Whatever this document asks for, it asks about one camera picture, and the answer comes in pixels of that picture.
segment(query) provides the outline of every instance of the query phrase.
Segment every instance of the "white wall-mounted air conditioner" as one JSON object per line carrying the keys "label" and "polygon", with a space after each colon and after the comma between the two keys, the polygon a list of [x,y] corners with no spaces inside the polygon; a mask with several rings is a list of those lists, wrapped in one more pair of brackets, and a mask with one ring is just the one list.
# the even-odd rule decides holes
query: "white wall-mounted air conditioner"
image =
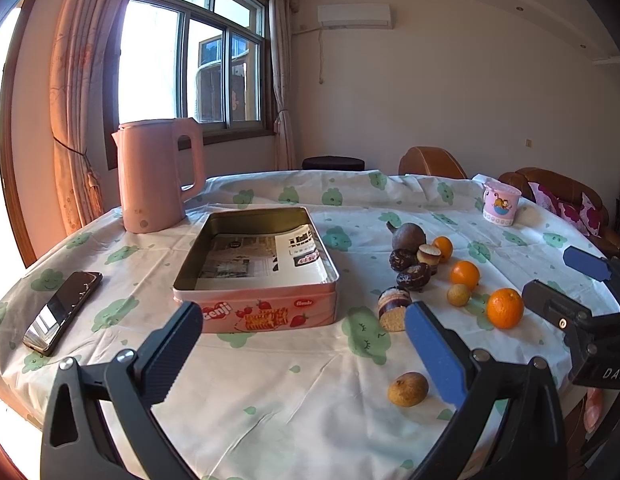
{"label": "white wall-mounted air conditioner", "polygon": [[324,28],[392,28],[388,4],[338,4],[317,6]]}

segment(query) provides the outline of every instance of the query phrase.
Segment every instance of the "curtain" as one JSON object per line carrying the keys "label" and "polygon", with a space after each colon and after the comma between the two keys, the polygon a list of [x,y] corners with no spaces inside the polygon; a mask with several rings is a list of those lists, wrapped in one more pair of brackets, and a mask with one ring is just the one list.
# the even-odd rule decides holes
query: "curtain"
{"label": "curtain", "polygon": [[50,63],[50,122],[56,193],[66,234],[103,214],[87,149],[88,103],[122,0],[64,0]]}
{"label": "curtain", "polygon": [[292,121],[287,107],[292,75],[292,12],[299,8],[298,0],[269,0],[269,25],[272,50],[272,83],[277,100],[274,121],[275,166],[278,171],[296,167]]}

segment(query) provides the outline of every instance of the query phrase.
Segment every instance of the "red logo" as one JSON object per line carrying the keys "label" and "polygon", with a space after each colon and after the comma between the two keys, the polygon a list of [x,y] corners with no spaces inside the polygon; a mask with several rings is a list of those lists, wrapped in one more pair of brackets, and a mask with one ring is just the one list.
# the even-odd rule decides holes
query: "red logo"
{"label": "red logo", "polygon": [[205,306],[202,309],[203,319],[210,321],[212,319],[223,319],[225,316],[232,312],[232,307],[225,301],[215,304],[214,307]]}
{"label": "red logo", "polygon": [[296,300],[295,306],[312,306],[314,304],[314,300]]}

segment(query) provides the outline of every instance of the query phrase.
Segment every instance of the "newspaper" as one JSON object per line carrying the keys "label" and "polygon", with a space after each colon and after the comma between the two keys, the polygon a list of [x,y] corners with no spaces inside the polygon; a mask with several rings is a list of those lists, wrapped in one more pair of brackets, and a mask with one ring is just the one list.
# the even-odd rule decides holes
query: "newspaper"
{"label": "newspaper", "polygon": [[197,289],[309,285],[328,278],[309,224],[285,233],[218,234]]}

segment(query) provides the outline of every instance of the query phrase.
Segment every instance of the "window sill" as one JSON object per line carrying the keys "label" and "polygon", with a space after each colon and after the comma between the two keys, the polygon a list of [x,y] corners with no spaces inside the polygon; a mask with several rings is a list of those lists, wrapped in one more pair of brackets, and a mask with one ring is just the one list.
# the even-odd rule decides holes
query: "window sill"
{"label": "window sill", "polygon": [[[204,132],[203,145],[217,144],[219,142],[231,142],[233,140],[253,139],[254,137],[273,136],[271,130],[221,130],[218,132]],[[187,137],[179,139],[179,150],[189,150],[190,140]]]}

